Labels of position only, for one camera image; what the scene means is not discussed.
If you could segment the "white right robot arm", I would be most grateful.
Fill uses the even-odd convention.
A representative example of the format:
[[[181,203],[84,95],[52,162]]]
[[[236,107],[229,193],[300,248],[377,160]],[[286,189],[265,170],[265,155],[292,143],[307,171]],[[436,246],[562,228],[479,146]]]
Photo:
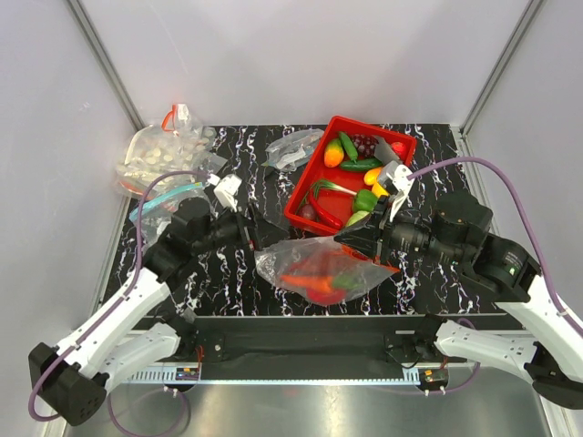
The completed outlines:
[[[426,315],[408,344],[416,355],[477,361],[531,385],[547,401],[582,407],[582,322],[560,315],[540,264],[519,244],[491,233],[493,212],[472,195],[447,193],[429,221],[389,215],[381,198],[373,212],[340,231],[334,240],[377,265],[400,252],[456,269],[464,289],[489,298],[529,334],[501,336]]]

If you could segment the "red toy lobster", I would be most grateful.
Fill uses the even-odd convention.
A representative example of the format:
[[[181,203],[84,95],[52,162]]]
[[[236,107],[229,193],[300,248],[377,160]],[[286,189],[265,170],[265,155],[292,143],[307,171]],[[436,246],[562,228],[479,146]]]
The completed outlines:
[[[294,262],[286,272],[299,276],[337,276],[354,266],[360,260],[339,251],[318,252],[308,258]]]

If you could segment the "red toy bell pepper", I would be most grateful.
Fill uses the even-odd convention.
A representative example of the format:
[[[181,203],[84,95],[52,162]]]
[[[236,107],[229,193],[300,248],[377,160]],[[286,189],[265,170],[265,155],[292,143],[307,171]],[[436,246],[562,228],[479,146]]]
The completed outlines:
[[[306,299],[320,306],[335,305],[344,300],[346,292],[344,290],[333,290],[332,292],[323,292],[319,290],[307,290]]]

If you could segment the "clear orange-zip bag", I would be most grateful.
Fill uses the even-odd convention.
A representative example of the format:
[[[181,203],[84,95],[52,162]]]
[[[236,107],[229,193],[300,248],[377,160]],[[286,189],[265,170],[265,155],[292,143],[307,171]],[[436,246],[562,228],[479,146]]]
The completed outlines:
[[[400,271],[375,264],[332,237],[283,240],[254,258],[258,274],[272,286],[320,306],[358,299]]]

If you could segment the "orange toy carrot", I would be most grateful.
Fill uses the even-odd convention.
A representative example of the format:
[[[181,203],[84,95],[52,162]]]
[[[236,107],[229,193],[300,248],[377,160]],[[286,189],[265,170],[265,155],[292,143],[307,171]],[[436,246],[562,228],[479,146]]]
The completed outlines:
[[[332,292],[332,277],[330,276],[297,276],[281,275],[280,280],[296,288],[316,290],[323,293]]]

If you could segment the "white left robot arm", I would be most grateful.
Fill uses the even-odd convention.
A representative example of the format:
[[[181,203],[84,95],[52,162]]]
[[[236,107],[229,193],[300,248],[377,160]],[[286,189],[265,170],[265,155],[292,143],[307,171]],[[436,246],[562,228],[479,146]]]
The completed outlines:
[[[169,224],[133,276],[89,320],[55,346],[38,343],[28,355],[35,400],[71,426],[88,421],[123,381],[156,361],[189,359],[198,350],[194,324],[170,315],[132,340],[127,334],[152,309],[183,287],[199,256],[223,248],[261,250],[289,233],[269,222],[254,204],[225,208],[212,217],[203,198],[179,203]]]

